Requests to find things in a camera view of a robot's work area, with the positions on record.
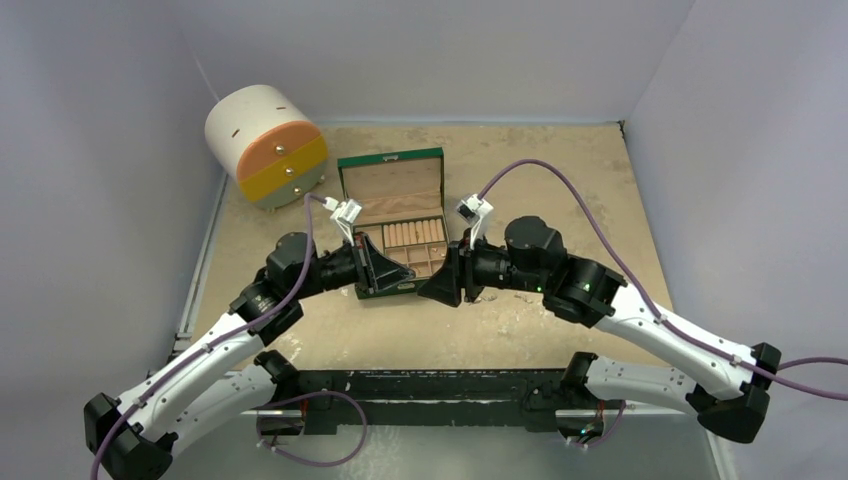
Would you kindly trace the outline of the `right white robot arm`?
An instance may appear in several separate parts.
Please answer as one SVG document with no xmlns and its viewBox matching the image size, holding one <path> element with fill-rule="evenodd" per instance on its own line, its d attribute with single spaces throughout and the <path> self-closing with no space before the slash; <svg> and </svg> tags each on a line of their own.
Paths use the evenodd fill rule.
<svg viewBox="0 0 848 480">
<path fill-rule="evenodd" d="M 781 358 L 776 347 L 725 340 L 643 299 L 618 272 L 568 253 L 561 234 L 541 218 L 511 221 L 502 246 L 464 234 L 449 244 L 442 266 L 418 294 L 457 307 L 487 287 L 539 293 L 555 317 L 617 336 L 665 363 L 627 364 L 578 352 L 561 381 L 569 404 L 598 399 L 661 406 L 741 444 L 759 433 L 770 404 L 769 377 Z"/>
</svg>

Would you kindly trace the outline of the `green removable jewelry tray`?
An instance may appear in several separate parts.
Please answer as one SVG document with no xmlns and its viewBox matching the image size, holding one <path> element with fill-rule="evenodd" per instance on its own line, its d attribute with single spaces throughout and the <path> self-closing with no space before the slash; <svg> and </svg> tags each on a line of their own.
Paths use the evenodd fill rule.
<svg viewBox="0 0 848 480">
<path fill-rule="evenodd" d="M 357 227 L 366 233 L 377 249 L 392 260 L 411 268 L 414 281 L 429 279 L 443 264 L 449 237 L 441 217 Z"/>
</svg>

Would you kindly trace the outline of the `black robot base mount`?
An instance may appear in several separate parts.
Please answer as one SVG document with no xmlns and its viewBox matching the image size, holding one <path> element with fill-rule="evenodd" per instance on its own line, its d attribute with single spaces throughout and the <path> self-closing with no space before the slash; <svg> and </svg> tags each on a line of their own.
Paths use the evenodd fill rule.
<svg viewBox="0 0 848 480">
<path fill-rule="evenodd" d="M 346 425 L 522 427 L 566 437 L 596 436 L 601 427 L 578 411 L 613 413 L 577 380 L 583 367 L 484 370 L 299 370 L 276 351 L 259 354 L 275 387 L 271 400 L 294 400 L 308 435 Z"/>
</svg>

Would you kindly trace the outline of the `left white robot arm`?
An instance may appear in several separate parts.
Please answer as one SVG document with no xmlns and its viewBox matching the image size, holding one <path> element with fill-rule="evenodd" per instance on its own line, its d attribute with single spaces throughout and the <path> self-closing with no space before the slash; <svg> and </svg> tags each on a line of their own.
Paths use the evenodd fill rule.
<svg viewBox="0 0 848 480">
<path fill-rule="evenodd" d="M 288 361 L 269 345 L 303 316 L 301 300 L 353 285 L 382 292 L 414 272 L 356 233 L 318 255 L 309 233 L 279 239 L 252 283 L 203 338 L 116 398 L 98 394 L 84 407 L 91 478 L 158 479 L 190 445 L 238 414 L 297 399 Z"/>
</svg>

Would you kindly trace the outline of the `green jewelry box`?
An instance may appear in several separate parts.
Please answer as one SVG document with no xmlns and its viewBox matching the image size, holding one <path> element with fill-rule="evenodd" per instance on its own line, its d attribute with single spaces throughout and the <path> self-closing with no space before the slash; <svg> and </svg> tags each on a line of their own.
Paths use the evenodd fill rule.
<svg viewBox="0 0 848 480">
<path fill-rule="evenodd" d="M 345 197 L 360 202 L 357 227 L 441 217 L 450 242 L 445 215 L 445 154 L 441 147 L 385 152 L 337 160 Z M 413 279 L 388 290 L 366 294 L 360 300 L 411 294 L 424 283 Z"/>
</svg>

